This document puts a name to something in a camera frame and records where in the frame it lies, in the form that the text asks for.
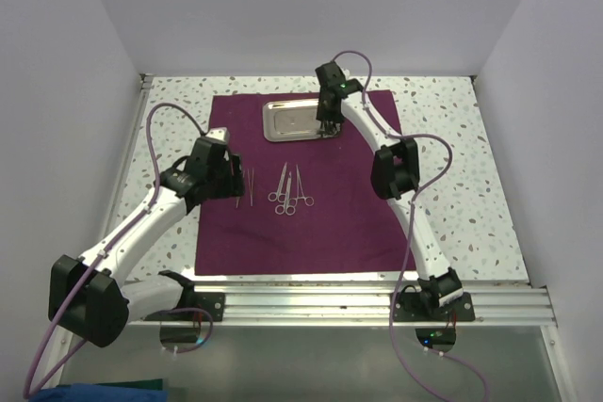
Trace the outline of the steel scissors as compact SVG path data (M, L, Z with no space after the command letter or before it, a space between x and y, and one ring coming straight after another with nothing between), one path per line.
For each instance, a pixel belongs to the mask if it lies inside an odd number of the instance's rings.
M285 182L285 191L277 196L277 204L275 206L274 212L278 216L293 216L296 212L296 208L293 205L291 199L291 186L292 175L291 173L288 173Z

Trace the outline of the steel instrument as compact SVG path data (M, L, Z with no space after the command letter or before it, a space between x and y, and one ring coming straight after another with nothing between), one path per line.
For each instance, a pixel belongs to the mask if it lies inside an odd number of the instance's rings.
M338 137L341 133L341 127L339 124L328 124L321 127L319 133L321 137Z

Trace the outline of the stainless steel instrument tray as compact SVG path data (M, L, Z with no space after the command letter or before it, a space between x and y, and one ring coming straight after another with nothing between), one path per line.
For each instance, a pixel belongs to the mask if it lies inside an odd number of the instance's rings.
M326 139L316 119L318 99L267 102L262 107L263 134L268 142Z

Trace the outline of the steel forceps with ring handles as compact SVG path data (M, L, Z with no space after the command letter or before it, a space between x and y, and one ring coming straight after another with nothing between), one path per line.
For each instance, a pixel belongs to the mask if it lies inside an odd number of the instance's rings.
M315 200L312 196L308 196L305 194L303 183L302 183L302 174L299 166L296 166L296 194L294 197L294 204L298 205L300 203L304 204L307 207L312 207L315 204Z

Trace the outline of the steel clamp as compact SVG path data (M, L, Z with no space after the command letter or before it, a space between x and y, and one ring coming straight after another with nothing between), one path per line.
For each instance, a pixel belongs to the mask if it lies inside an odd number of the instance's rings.
M283 194L283 187L285 184L286 170L287 163L284 163L279 177L277 188L268 194L268 200L270 202L277 202L281 198L281 195Z

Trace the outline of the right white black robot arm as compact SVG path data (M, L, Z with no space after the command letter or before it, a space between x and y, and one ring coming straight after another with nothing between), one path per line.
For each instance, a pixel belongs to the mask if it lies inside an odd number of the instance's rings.
M416 208L421 189L416 137L397 132L368 99L361 82L347 78L336 62L318 66L316 76L321 130L331 133L349 121L366 141L373 152L373 191L394 212L414 256L421 312L430 319L443 318L464 289L429 221Z

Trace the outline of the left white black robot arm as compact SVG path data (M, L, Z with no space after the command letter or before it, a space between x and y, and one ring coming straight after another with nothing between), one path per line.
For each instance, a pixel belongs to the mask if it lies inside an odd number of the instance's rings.
M243 193L241 159L229 148L229 132L214 128L195 141L189 156L161 173L159 188L108 237L78 258L63 255L54 263L50 321L105 347L128 323L151 314L190 317L200 306L188 278L163 270L146 281L126 279L155 242L196 207Z

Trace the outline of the purple surgical cloth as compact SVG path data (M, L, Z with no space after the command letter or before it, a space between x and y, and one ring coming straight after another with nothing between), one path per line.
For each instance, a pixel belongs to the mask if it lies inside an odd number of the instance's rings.
M345 123L339 137L286 143L264 138L262 107L281 94L216 96L209 124L226 127L229 146L244 169L254 168L249 195L207 201L201 207L195 272L199 276L317 274L413 270L395 214L371 186L373 152ZM292 175L293 216L275 214L268 194L283 164ZM315 204L294 204L296 166Z

